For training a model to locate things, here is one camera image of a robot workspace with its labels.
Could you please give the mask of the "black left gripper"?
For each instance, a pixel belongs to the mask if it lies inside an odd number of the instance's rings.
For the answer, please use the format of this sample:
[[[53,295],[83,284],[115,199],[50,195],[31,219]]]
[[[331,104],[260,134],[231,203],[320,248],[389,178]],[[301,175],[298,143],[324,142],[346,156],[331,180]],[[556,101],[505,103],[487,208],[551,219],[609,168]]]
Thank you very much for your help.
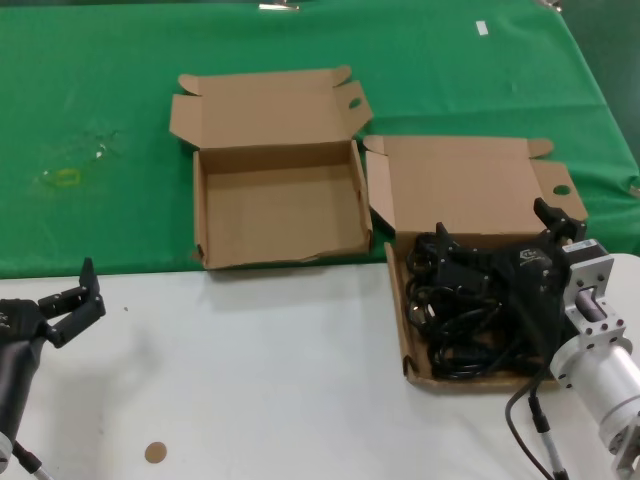
[[[93,260],[87,257],[79,286],[38,301],[1,301],[1,433],[16,435],[45,338],[62,348],[106,314]],[[62,316],[54,325],[47,320]]]

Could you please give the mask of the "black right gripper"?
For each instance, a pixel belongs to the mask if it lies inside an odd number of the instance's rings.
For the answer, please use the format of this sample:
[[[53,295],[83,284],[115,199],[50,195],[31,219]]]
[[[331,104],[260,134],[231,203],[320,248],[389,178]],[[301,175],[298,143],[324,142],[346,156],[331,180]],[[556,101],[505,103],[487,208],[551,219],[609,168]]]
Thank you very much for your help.
[[[554,245],[583,241],[586,224],[563,209],[536,198],[533,210],[543,223],[538,235]],[[550,360],[562,345],[566,330],[563,293],[567,273],[557,249],[540,242],[522,242],[498,248],[471,248],[457,243],[442,222],[436,224],[438,286],[487,297],[492,269],[504,289],[507,306],[515,315],[536,353]]]

